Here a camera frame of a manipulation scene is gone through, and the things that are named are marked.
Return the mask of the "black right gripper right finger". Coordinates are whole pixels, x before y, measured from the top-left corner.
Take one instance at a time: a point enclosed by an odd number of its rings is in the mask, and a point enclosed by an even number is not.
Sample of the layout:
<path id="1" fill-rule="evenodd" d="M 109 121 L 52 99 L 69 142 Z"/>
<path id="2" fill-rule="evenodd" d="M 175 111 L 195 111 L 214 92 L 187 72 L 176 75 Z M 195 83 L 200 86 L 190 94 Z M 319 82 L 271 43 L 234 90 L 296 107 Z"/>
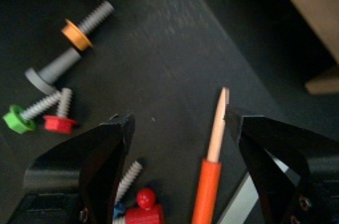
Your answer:
<path id="1" fill-rule="evenodd" d="M 339 224 L 339 142 L 230 107 L 264 224 Z"/>

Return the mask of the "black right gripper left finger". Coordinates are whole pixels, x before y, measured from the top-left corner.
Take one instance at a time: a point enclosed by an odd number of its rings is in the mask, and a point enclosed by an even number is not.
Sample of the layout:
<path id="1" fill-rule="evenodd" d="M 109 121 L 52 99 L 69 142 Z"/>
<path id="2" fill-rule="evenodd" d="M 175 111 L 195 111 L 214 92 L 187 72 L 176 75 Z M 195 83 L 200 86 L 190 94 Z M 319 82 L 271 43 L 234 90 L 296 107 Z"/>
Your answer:
<path id="1" fill-rule="evenodd" d="M 40 155 L 7 224 L 111 224 L 134 130 L 134 116 L 115 115 Z"/>

